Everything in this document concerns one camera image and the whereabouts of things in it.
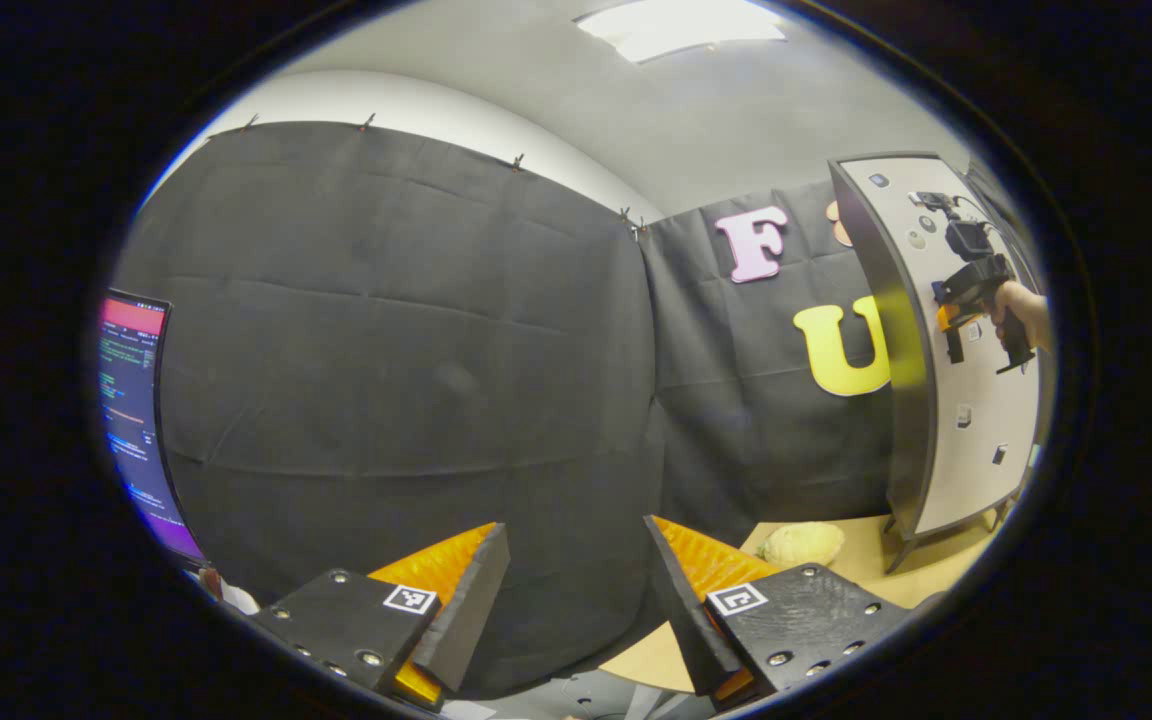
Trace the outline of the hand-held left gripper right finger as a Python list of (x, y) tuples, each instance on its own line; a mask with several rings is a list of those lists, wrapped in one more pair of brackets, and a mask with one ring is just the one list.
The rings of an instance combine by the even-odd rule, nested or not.
[(695, 694), (719, 711), (803, 692), (914, 615), (818, 562), (780, 569), (675, 521), (643, 523), (655, 602)]

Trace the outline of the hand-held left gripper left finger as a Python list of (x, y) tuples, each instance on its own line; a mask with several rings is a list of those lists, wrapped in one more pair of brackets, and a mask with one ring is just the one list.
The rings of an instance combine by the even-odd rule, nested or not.
[(333, 568), (251, 615), (302, 660), (438, 712), (467, 679), (511, 561), (502, 521), (370, 573)]

